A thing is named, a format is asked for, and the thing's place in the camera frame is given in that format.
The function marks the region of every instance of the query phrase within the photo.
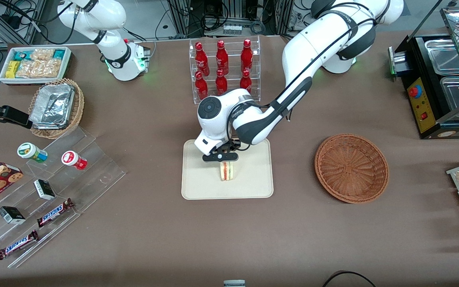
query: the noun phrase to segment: red soda bottle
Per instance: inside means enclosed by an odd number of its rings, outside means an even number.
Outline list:
[[[242,73],[248,69],[249,72],[253,70],[253,51],[251,50],[251,40],[244,40],[244,49],[240,54],[240,61],[242,63]]]
[[[200,42],[195,44],[196,47],[196,66],[198,70],[200,70],[205,77],[210,75],[210,69],[208,67],[208,57],[206,53],[203,51],[203,45]]]
[[[217,87],[217,94],[219,94],[219,96],[228,90],[228,81],[224,77],[224,71],[222,69],[217,70],[217,80],[215,80],[215,86]]]
[[[222,69],[225,75],[227,75],[230,71],[229,69],[229,60],[228,60],[228,52],[224,48],[224,41],[219,40],[217,41],[217,54],[215,55],[217,59],[217,68]]]
[[[206,85],[206,80],[203,79],[203,74],[201,71],[196,71],[195,76],[196,82],[194,85],[196,86],[199,100],[203,100],[204,98],[208,97],[208,85]]]
[[[253,82],[251,81],[251,78],[249,78],[249,74],[249,70],[245,69],[242,73],[242,78],[240,79],[240,87],[251,93],[251,85],[253,85]]]

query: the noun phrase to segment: wicker basket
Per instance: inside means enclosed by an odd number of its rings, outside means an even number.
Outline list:
[[[75,128],[79,125],[80,118],[82,118],[82,109],[84,109],[84,95],[82,94],[82,91],[80,90],[78,84],[76,84],[74,81],[70,79],[61,79],[61,80],[47,83],[45,85],[59,85],[59,84],[69,84],[75,88],[75,95],[74,95],[74,100],[72,104],[72,111],[71,111],[71,116],[69,120],[69,125],[65,129],[62,129],[62,130],[39,130],[39,129],[31,128],[31,132],[35,136],[39,136],[41,138],[49,138],[50,140],[55,140],[56,138],[59,138],[62,134],[75,130]],[[28,109],[29,114],[31,114],[31,111],[33,111],[33,107],[35,106],[35,100],[37,99],[37,96],[38,96],[38,91],[35,93],[33,100],[31,100],[31,105],[29,106],[29,109]]]
[[[377,199],[386,189],[389,177],[380,149],[354,134],[326,139],[316,152],[315,172],[331,195],[348,203]]]

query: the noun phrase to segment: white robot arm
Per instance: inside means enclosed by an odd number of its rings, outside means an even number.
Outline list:
[[[394,22],[403,11],[403,0],[316,1],[325,1],[328,6],[284,48],[286,88],[274,101],[261,107],[245,89],[236,89],[209,96],[199,104],[202,132],[195,145],[205,161],[237,159],[231,153],[238,146],[229,136],[229,124],[241,142],[257,145],[263,141],[311,88],[320,67],[332,73],[349,70],[355,57],[374,42],[375,26]]]
[[[58,5],[60,20],[65,26],[95,43],[106,58],[109,71],[121,81],[129,81],[146,71],[144,48],[126,43],[116,29],[126,22],[125,9],[115,0],[64,0]]]

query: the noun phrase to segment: table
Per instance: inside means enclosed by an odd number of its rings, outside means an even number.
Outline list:
[[[159,42],[150,72],[131,82],[107,72],[95,45],[71,46],[80,125],[128,174],[21,267],[0,263],[0,286],[321,286],[341,269],[377,286],[459,286],[459,197],[445,174],[459,166],[459,140],[418,139],[408,96],[388,79],[387,47],[402,38],[379,33],[348,73],[316,73],[292,121],[268,138],[272,197],[217,201],[180,194],[182,147],[200,131],[189,42]],[[263,103],[284,87],[284,43],[262,37]],[[3,84],[0,105],[27,110],[36,89]],[[390,183],[375,202],[340,202],[318,182],[316,148],[338,133],[385,154]],[[15,150],[26,141],[49,142],[0,125],[0,161],[24,165]],[[367,286],[342,277],[333,286]]]

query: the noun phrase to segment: yellow control panel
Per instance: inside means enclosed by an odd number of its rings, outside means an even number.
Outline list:
[[[436,121],[421,78],[418,78],[406,91],[416,117],[417,126],[421,133],[426,132],[435,125]]]

